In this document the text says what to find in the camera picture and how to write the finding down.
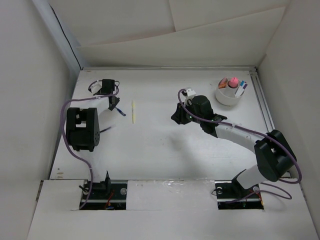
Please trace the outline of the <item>pink capped glue bottle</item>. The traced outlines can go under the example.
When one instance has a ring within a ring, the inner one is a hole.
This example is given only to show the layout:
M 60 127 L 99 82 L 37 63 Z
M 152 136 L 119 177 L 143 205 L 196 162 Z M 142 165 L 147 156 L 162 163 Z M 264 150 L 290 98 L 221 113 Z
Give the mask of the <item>pink capped glue bottle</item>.
M 239 85 L 239 80 L 237 77 L 232 77 L 228 80 L 227 85 L 229 88 L 236 89 Z

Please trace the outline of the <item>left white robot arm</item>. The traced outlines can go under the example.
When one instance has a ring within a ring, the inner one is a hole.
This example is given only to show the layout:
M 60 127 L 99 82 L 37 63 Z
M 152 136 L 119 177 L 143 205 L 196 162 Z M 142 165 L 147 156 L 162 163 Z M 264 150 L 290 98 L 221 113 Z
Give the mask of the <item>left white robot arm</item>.
M 100 143 L 101 132 L 99 116 L 104 111 L 113 111 L 120 98 L 120 82 L 114 79 L 100 79 L 88 86 L 91 96 L 76 98 L 65 102 L 60 112 L 62 138 L 68 152 L 84 163 L 89 171 L 89 180 L 81 189 L 86 195 L 94 193 L 100 198 L 111 194 L 111 180 L 105 170 L 94 159 L 80 156 L 81 151 L 92 153 Z

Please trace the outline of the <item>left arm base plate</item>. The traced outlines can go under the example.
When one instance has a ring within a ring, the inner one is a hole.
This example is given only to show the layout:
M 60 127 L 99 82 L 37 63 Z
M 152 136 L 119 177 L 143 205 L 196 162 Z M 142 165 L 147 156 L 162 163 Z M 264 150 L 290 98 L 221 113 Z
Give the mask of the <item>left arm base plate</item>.
M 127 182 L 112 182 L 109 193 L 93 190 L 87 203 L 80 210 L 126 210 L 127 192 Z

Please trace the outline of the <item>light blue capped pen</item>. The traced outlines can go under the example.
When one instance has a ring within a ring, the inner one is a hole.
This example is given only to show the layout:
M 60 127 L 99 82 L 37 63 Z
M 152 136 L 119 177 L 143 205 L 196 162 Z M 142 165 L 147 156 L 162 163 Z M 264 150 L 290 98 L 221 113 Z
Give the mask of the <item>light blue capped pen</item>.
M 237 89 L 237 91 L 235 92 L 235 97 L 238 98 L 242 95 L 243 91 L 245 90 L 245 86 L 246 86 L 247 82 L 246 81 L 242 81 Z

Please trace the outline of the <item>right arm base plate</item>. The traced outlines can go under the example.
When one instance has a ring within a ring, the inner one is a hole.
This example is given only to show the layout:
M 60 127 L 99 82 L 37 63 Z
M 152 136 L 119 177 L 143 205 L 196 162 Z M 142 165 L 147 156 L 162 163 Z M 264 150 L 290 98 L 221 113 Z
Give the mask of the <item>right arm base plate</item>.
M 218 180 L 214 183 L 215 188 L 211 191 L 216 196 L 219 210 L 263 210 L 263 201 L 259 185 L 249 189 L 236 186 L 231 180 Z

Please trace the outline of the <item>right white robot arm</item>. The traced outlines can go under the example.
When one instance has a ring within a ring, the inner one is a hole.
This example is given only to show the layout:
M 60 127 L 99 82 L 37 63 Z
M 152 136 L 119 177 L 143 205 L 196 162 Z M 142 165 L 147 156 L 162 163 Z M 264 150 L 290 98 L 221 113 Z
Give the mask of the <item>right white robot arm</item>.
M 197 123 L 206 134 L 233 142 L 255 155 L 256 164 L 241 171 L 231 180 L 229 189 L 233 194 L 233 203 L 260 193 L 253 189 L 258 184 L 282 181 L 284 173 L 292 167 L 298 173 L 294 183 L 301 182 L 302 173 L 297 159 L 280 131 L 261 133 L 233 123 L 226 116 L 214 113 L 206 96 L 188 95 L 184 88 L 178 92 L 177 97 L 177 108 L 171 116 L 177 124 Z

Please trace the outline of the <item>red capped white pen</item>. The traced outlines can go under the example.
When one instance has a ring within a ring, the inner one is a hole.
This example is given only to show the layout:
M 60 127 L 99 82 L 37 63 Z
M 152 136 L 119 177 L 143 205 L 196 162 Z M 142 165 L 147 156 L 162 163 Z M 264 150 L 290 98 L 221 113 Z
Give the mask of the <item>red capped white pen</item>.
M 237 98 L 240 95 L 242 87 L 240 86 L 237 91 L 235 92 L 235 97 Z

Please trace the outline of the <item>purple capped white pen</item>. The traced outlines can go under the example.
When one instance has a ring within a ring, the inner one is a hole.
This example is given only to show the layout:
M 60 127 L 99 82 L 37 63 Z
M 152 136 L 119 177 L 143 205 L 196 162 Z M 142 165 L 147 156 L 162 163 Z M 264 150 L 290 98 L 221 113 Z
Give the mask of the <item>purple capped white pen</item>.
M 242 89 L 241 89 L 241 92 L 240 92 L 240 94 L 239 94 L 239 96 L 238 97 L 240 97 L 243 93 L 244 93 L 244 91 L 245 91 L 245 89 L 246 89 L 246 87 L 248 86 L 248 84 L 246 83 L 246 82 L 244 82 L 240 87 L 242 87 Z

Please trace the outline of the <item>blue grip ballpoint pen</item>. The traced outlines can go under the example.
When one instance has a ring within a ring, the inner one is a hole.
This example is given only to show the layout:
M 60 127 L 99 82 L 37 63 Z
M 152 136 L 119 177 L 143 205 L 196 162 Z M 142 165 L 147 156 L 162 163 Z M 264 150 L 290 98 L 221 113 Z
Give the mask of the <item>blue grip ballpoint pen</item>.
M 122 116 L 126 116 L 126 114 L 122 111 L 122 110 L 120 110 L 118 107 L 116 107 L 115 108 Z

